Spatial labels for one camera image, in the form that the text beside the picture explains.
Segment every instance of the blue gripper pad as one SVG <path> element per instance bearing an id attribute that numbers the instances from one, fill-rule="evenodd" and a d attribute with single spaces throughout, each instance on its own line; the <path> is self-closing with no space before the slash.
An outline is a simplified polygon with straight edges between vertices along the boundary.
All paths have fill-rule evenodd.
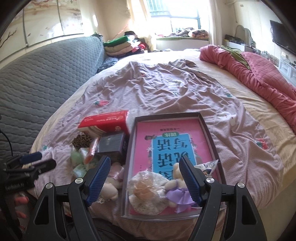
<path id="1" fill-rule="evenodd" d="M 42 158 L 42 154 L 41 152 L 38 151 L 29 155 L 22 156 L 22 158 L 20 159 L 20 163 L 25 165 L 34 161 L 38 161 L 41 158 Z"/>
<path id="2" fill-rule="evenodd" d="M 93 157 L 93 161 L 98 159 L 97 153 Z M 111 168 L 111 160 L 107 156 L 102 156 L 102 158 L 98 161 L 96 167 L 89 169 L 85 174 L 85 184 L 84 184 L 84 200 L 87 206 L 91 206 L 93 202 L 98 199 L 98 196 L 101 193 L 102 187 L 106 181 L 106 178 L 109 174 Z"/>
<path id="3" fill-rule="evenodd" d="M 195 169 L 190 161 L 185 161 L 184 157 L 180 158 L 179 169 L 186 183 L 190 196 L 194 202 L 200 205 L 203 199 L 200 195 L 200 186 L 194 176 L 195 171 L 192 168 Z"/>

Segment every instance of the metal screw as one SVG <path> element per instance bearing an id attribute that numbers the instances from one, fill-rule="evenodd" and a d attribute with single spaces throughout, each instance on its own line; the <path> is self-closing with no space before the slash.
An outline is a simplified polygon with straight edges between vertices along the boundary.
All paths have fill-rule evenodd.
<path id="1" fill-rule="evenodd" d="M 244 188 L 244 184 L 241 183 L 241 182 L 239 182 L 237 185 L 238 185 L 239 188 Z"/>
<path id="2" fill-rule="evenodd" d="M 83 179 L 81 177 L 79 177 L 75 180 L 75 183 L 77 183 L 77 184 L 82 183 L 82 182 L 83 182 Z"/>
<path id="3" fill-rule="evenodd" d="M 207 182 L 208 182 L 208 183 L 213 183 L 214 181 L 215 181 L 215 179 L 212 178 L 212 177 L 208 177 L 208 178 L 207 178 Z"/>
<path id="4" fill-rule="evenodd" d="M 46 187 L 47 189 L 52 188 L 52 183 L 47 183 L 45 187 Z"/>

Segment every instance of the television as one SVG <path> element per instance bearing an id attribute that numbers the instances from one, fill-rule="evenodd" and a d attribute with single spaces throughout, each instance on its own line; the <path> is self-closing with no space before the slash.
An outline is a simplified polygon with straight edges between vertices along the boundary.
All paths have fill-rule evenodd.
<path id="1" fill-rule="evenodd" d="M 282 23 L 278 23 L 270 20 L 272 41 L 278 46 L 288 50 L 296 55 L 296 44 L 285 26 Z"/>

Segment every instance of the window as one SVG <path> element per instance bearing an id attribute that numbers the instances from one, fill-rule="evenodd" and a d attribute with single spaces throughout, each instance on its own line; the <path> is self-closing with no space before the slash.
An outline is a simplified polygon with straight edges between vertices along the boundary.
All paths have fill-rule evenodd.
<path id="1" fill-rule="evenodd" d="M 169 35 L 188 27 L 200 29 L 196 0 L 146 0 L 157 35 Z"/>

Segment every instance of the red tissue package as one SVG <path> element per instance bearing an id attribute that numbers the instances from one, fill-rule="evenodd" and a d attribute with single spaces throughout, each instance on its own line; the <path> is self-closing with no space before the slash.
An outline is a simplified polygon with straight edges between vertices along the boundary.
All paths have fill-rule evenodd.
<path id="1" fill-rule="evenodd" d="M 89 134 L 92 138 L 100 137 L 106 132 L 121 130 L 129 136 L 132 124 L 133 119 L 128 110 L 122 110 L 85 117 L 78 126 L 78 130 Z"/>

